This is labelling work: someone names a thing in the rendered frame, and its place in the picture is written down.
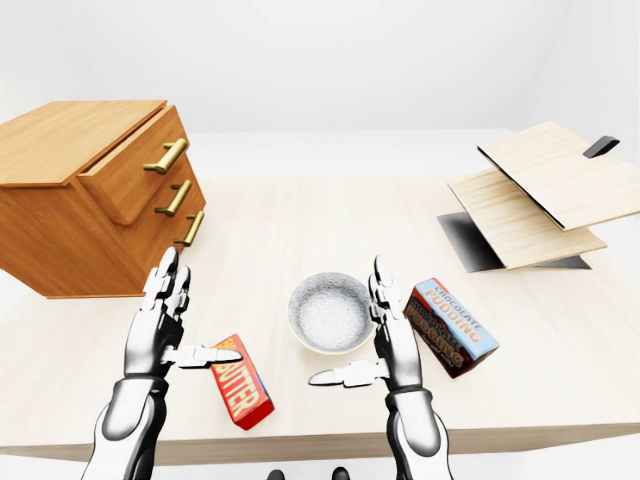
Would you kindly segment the wooden cabinet with drawers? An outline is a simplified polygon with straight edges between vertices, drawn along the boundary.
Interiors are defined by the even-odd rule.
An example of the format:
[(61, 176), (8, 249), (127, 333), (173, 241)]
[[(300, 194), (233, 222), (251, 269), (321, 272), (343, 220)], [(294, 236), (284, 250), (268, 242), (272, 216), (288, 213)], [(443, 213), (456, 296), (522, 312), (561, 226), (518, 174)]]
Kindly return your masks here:
[(48, 298), (139, 295), (126, 225), (79, 175), (170, 105), (54, 101), (0, 124), (0, 269)]

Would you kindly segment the small black block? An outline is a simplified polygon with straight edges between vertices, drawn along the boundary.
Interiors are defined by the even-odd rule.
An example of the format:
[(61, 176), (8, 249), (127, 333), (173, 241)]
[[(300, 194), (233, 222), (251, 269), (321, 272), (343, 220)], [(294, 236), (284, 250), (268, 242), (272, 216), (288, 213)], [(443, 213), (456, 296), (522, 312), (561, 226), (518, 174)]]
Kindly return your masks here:
[(605, 155), (619, 143), (620, 140), (613, 136), (602, 136), (583, 152), (583, 156), (586, 158), (596, 158)]

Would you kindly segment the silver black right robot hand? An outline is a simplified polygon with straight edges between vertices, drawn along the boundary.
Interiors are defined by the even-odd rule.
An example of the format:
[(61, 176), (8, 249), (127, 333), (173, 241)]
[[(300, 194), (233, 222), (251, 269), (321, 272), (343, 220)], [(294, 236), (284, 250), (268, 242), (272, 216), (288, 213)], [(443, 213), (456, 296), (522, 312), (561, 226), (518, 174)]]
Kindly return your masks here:
[(390, 391), (422, 385), (422, 370), (412, 326), (401, 308), (400, 290), (380, 255), (368, 280), (369, 315), (376, 324), (374, 346), (378, 359), (355, 360), (348, 365), (318, 372), (311, 386), (368, 386), (377, 379)]

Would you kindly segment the patterned grey bowl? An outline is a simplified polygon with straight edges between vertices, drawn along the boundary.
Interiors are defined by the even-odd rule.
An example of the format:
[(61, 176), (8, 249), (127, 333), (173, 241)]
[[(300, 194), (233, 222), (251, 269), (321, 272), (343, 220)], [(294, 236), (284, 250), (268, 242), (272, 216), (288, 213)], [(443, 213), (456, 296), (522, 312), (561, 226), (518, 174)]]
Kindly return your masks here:
[(374, 330), (367, 288), (338, 272), (318, 273), (303, 280), (290, 297), (288, 319), (303, 346), (325, 355), (357, 350)]

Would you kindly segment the small pale wooden board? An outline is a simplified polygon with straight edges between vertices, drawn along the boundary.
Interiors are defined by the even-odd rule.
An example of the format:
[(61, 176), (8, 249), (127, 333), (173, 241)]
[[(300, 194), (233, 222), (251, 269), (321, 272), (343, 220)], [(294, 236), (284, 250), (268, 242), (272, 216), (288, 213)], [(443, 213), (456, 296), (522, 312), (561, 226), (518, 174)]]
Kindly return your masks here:
[(489, 169), (448, 186), (508, 270), (603, 249), (591, 230), (562, 230), (505, 174)]

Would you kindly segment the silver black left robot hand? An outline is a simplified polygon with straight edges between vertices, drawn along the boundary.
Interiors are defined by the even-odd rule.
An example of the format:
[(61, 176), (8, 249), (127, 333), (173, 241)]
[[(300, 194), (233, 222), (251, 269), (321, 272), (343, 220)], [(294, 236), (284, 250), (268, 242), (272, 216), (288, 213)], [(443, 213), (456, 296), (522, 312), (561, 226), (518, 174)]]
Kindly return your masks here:
[(180, 344), (190, 282), (191, 271), (179, 264), (178, 250), (173, 246), (167, 248), (147, 278), (141, 307), (130, 326), (125, 346), (125, 375), (163, 378), (173, 365), (201, 369), (243, 359), (235, 350)]

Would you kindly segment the chocolate pudding box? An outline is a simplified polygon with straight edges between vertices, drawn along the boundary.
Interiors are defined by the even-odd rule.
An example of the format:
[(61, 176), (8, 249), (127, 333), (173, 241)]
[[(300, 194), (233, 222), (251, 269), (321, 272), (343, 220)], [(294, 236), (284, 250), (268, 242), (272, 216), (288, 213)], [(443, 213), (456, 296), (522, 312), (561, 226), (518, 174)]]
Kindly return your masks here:
[(414, 286), (404, 313), (451, 378), (499, 348), (496, 338), (436, 278)]

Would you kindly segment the large wooden drawer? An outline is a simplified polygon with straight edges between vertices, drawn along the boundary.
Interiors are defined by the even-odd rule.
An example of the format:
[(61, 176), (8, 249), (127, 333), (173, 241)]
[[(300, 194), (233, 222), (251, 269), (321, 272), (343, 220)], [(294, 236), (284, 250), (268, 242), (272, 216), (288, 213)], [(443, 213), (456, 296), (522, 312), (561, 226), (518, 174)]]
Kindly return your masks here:
[(142, 124), (88, 171), (79, 181), (115, 223), (130, 224), (135, 208), (126, 207), (129, 190), (141, 180), (143, 165), (156, 163), (165, 154), (163, 144), (179, 138), (188, 141), (177, 108), (167, 106)]

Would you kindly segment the red butter box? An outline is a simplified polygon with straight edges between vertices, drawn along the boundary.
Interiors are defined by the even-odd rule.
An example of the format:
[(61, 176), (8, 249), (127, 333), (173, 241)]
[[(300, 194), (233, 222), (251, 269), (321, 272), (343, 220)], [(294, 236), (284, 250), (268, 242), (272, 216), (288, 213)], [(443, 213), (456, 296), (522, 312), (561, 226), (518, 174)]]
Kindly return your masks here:
[(248, 431), (275, 410), (274, 403), (238, 334), (216, 347), (242, 355), (241, 361), (213, 365), (211, 371), (232, 422)]

